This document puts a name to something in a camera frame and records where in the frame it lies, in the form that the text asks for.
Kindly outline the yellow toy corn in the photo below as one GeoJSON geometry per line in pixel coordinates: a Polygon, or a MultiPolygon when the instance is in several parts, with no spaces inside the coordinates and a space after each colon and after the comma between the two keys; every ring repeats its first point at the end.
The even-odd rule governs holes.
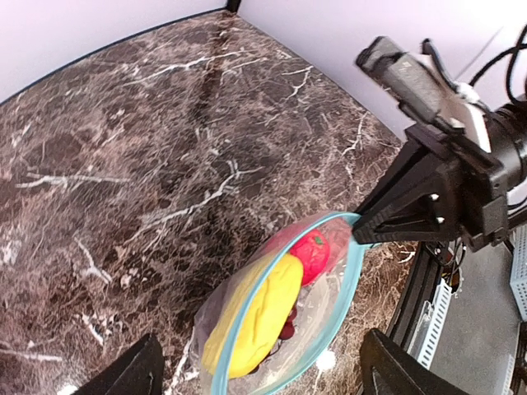
{"type": "MultiPolygon", "coordinates": [[[[273,260],[272,253],[253,262],[241,276],[221,317],[204,345],[202,366],[213,374],[227,334],[239,310],[273,260]]],[[[303,266],[299,259],[285,254],[276,264],[254,297],[245,315],[232,353],[228,377],[236,379],[252,372],[273,349],[301,289],[303,266]]]]}

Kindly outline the clear zip top bag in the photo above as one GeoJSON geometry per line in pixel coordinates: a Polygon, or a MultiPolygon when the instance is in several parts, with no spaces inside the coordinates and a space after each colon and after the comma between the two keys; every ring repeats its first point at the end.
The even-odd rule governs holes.
{"type": "Polygon", "coordinates": [[[357,290],[358,219],[330,212],[287,226],[211,293],[194,318],[203,393],[274,394],[315,363],[357,290]]]}

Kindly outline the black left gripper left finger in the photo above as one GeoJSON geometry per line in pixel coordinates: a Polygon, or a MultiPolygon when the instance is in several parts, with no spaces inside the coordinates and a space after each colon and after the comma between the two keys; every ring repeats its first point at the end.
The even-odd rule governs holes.
{"type": "Polygon", "coordinates": [[[153,333],[148,333],[75,394],[160,395],[163,373],[161,344],[153,333]]]}

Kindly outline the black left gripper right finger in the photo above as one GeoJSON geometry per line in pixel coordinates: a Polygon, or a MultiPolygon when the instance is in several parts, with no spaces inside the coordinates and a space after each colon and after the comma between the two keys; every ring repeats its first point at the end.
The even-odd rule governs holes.
{"type": "Polygon", "coordinates": [[[377,328],[364,336],[360,362],[364,394],[466,394],[425,369],[377,328]]]}

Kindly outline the purple toy grapes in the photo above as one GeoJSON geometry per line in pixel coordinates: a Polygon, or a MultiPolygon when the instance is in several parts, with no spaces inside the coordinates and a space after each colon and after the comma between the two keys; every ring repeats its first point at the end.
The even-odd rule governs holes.
{"type": "Polygon", "coordinates": [[[294,306],[291,309],[287,317],[287,320],[283,325],[282,331],[279,334],[278,338],[280,340],[286,341],[294,336],[294,333],[295,333],[294,320],[296,318],[296,315],[297,315],[297,309],[296,309],[296,306],[294,306]]]}

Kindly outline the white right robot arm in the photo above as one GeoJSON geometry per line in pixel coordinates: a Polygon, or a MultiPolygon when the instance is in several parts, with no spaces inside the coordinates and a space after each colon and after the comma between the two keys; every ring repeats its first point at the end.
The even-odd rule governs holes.
{"type": "Polygon", "coordinates": [[[455,81],[426,39],[420,53],[379,36],[357,66],[389,91],[413,124],[406,142],[358,207],[359,244],[462,239],[496,245],[526,222],[509,192],[526,178],[526,98],[490,110],[473,83],[455,81]]]}

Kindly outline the red toy fruit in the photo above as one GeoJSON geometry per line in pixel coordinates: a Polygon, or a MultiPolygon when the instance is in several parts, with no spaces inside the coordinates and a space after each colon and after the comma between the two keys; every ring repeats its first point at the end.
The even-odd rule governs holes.
{"type": "Polygon", "coordinates": [[[325,272],[333,270],[345,257],[351,234],[349,224],[337,218],[311,230],[287,250],[288,254],[302,263],[301,289],[312,285],[325,272]]]}

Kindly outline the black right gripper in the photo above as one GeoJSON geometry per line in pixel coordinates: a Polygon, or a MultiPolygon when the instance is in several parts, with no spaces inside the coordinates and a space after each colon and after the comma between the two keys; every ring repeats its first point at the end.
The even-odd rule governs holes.
{"type": "Polygon", "coordinates": [[[413,125],[406,142],[372,192],[357,208],[352,234],[359,244],[394,241],[442,242],[459,234],[480,250],[505,240],[509,230],[507,193],[511,189],[511,136],[489,126],[486,152],[464,134],[413,125]],[[444,159],[454,164],[446,193],[410,193],[444,159]]]}

